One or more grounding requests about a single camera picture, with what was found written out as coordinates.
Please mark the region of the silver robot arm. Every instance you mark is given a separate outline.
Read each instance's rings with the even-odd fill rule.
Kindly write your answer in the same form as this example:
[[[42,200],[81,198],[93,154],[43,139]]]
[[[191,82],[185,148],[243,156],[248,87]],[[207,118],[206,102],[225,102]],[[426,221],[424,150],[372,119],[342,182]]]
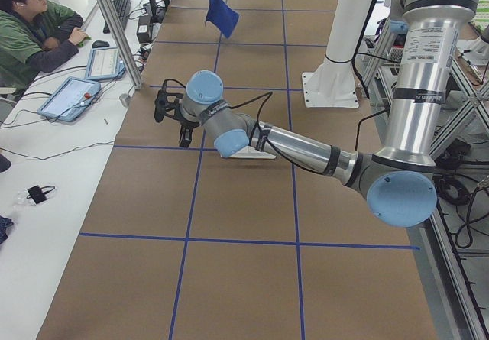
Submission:
[[[382,148],[349,153],[247,115],[223,99],[221,79],[195,73],[176,104],[181,141],[202,126],[223,157],[243,147],[283,157],[316,174],[331,176],[361,194],[370,211],[389,225],[410,227],[436,208],[434,161],[429,148],[449,79],[459,31],[475,15],[478,0],[392,0],[407,26]]]

